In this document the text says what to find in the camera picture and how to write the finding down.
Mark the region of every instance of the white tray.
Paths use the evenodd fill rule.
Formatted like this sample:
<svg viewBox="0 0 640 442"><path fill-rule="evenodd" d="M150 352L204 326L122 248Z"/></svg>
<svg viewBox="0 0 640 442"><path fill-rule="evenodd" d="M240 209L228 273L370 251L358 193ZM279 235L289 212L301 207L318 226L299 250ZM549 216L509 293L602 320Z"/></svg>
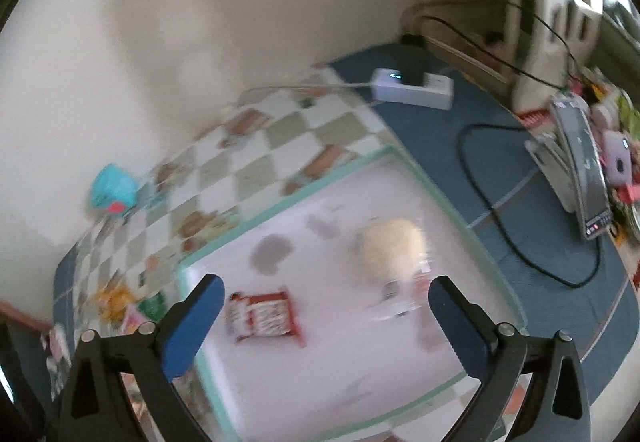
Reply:
<svg viewBox="0 0 640 442"><path fill-rule="evenodd" d="M236 344L223 317L216 320L196 365L227 440L327 440L388 420L463 377L429 310L380 320L381 289L358 275L358 232L393 217L424 229L434 275L447 274L495 322L524 325L516 298L459 215L417 167L386 148L303 188L184 264L183 297L208 272L222 277L227 296L286 286L307 342ZM273 245L290 252L268 275L273 267L256 269L254 252L274 235Z"/></svg>

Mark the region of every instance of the white power strip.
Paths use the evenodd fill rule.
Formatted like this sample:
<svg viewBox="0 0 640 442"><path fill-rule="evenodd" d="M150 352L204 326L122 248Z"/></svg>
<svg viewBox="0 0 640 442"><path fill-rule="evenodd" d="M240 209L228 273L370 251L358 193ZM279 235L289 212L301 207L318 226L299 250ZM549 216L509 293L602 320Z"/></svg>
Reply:
<svg viewBox="0 0 640 442"><path fill-rule="evenodd" d="M453 104L453 79L436 74L424 74L422 86L403 85L398 70L379 68L371 77L371 91L377 101L404 102L450 110Z"/></svg>

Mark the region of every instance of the blue gripper pad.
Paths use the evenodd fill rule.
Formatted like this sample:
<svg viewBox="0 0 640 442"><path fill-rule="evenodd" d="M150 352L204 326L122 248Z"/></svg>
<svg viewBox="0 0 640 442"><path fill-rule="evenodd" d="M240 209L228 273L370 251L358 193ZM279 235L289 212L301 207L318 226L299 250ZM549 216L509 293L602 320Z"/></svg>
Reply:
<svg viewBox="0 0 640 442"><path fill-rule="evenodd" d="M485 382L489 359L498 346L489 316L469 303L447 276L431 282L429 307L467 375Z"/></svg>
<svg viewBox="0 0 640 442"><path fill-rule="evenodd" d="M158 325L156 349L166 378L183 375L225 304L222 278L206 274L187 299L176 303Z"/></svg>

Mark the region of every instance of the red snack package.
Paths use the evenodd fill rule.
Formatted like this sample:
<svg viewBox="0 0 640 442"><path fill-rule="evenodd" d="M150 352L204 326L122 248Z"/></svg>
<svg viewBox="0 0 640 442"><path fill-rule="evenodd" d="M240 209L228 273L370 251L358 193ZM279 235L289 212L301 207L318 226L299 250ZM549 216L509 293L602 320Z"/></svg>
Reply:
<svg viewBox="0 0 640 442"><path fill-rule="evenodd" d="M236 342L254 336L294 336L300 346L305 346L286 290L257 295L234 292L227 303L226 319Z"/></svg>

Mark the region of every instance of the white wall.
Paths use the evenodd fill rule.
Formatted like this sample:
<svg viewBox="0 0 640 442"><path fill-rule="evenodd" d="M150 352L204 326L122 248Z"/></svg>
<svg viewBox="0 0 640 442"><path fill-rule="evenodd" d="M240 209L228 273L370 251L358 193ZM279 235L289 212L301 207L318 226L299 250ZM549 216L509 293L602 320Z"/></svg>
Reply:
<svg viewBox="0 0 640 442"><path fill-rule="evenodd" d="M0 299L49 318L87 189L214 124L243 86L391 40L415 0L20 0L0 34Z"/></svg>

